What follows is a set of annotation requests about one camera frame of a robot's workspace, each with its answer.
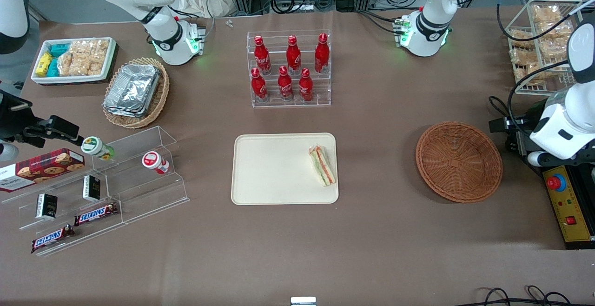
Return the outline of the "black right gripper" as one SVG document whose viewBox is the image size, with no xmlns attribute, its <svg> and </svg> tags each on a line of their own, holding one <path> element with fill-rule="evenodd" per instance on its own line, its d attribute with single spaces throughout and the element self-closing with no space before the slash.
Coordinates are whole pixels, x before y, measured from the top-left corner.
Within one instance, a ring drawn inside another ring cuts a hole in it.
<svg viewBox="0 0 595 306">
<path fill-rule="evenodd" d="M 39 134 L 45 133 L 42 118 L 36 117 L 31 109 L 32 103 L 1 91 L 0 138 L 6 142 L 19 142 L 34 147 L 44 147 L 45 139 Z M 51 116 L 46 121 L 46 133 L 51 139 L 65 141 L 83 141 L 79 134 L 80 127 L 58 116 Z"/>
</svg>

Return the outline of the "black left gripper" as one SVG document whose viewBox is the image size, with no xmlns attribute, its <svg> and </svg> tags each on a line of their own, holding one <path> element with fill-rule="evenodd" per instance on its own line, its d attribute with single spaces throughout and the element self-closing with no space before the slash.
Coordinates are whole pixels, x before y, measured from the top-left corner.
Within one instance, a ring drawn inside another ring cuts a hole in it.
<svg viewBox="0 0 595 306">
<path fill-rule="evenodd" d="M 522 114 L 514 111 L 513 107 L 511 106 L 510 111 L 512 112 L 512 117 L 514 118 L 514 124 L 511 124 L 508 117 L 500 117 L 489 121 L 489 132 L 507 133 L 510 131 L 510 133 L 532 133 L 542 117 L 546 102 L 547 99 L 542 99 L 538 102 L 535 102 Z"/>
</svg>

